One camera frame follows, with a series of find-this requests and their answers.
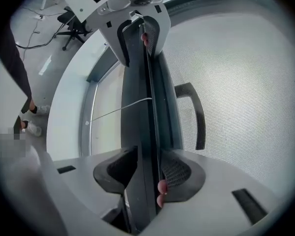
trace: fingertip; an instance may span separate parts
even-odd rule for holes
[[[157,189],[161,194],[165,194],[167,192],[167,182],[166,180],[160,180],[157,184]]]
[[[141,35],[141,40],[142,41],[146,41],[148,39],[148,35],[147,35],[147,33],[145,32],[145,33],[143,33],[142,35]]]
[[[156,199],[156,202],[159,207],[163,208],[164,205],[164,195],[159,195]]]

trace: floor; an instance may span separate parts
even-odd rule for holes
[[[11,18],[11,29],[17,44],[27,46],[30,35],[35,26],[37,28],[30,39],[29,46],[44,44],[50,40],[53,34],[61,26],[57,20],[59,13],[64,13],[67,6],[64,0],[55,4],[54,0],[47,0],[44,10],[40,10],[42,0],[25,0],[23,5],[15,12]],[[39,14],[47,15],[39,19]],[[26,50],[19,49],[21,59],[24,59],[24,66],[28,73],[29,84],[32,91],[32,97],[36,105],[51,105],[57,85],[70,63],[73,56],[82,46],[78,40],[72,40],[63,51],[68,36],[57,36],[50,44],[45,47]],[[34,117],[30,113],[21,116],[22,119],[32,120],[35,124],[42,127],[42,135],[37,138],[31,134],[26,134],[28,139],[37,149],[46,150],[46,131],[48,117]]]

